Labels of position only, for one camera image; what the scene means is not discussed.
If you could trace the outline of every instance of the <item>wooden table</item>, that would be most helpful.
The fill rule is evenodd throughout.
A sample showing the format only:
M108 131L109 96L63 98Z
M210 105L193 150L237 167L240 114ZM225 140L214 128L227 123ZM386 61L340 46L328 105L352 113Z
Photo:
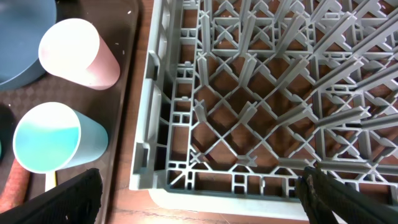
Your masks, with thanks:
M140 5L140 21L133 51L132 75L125 105L123 140L115 159L114 185L111 189L108 223L308 223L274 218L244 217L219 213L168 210L157 206L148 191L129 190L132 150L136 134L137 115L142 79L146 61L150 19L153 0L144 0Z

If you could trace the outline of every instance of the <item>light blue cup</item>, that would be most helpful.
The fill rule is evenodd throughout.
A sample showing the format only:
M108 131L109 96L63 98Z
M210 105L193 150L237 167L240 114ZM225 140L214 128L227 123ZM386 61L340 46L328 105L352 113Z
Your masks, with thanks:
M50 102L25 114L12 144L22 167L45 174L98 159L108 146L108 135L85 115Z

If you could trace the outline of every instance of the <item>plastic cup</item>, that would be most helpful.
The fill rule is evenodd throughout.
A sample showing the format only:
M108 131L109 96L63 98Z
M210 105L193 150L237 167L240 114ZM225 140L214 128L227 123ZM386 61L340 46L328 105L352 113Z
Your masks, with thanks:
M108 146L108 135L85 115L50 102L25 114L12 145L22 167L45 174L98 159Z
M83 19L52 26L39 45L39 60L50 74L105 90L120 76L120 66L95 27Z

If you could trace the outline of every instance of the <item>dark blue bowl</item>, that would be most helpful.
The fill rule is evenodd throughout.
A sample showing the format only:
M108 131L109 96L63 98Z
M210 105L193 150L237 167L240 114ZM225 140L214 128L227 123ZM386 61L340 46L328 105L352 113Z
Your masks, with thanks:
M0 0L0 90L19 88L45 73L39 44L56 19L54 0Z

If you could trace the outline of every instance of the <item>dish rack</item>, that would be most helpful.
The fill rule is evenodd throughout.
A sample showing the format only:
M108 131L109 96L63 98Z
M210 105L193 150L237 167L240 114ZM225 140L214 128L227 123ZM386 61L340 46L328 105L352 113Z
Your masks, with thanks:
M307 220L306 166L392 207L398 2L155 0L130 189Z

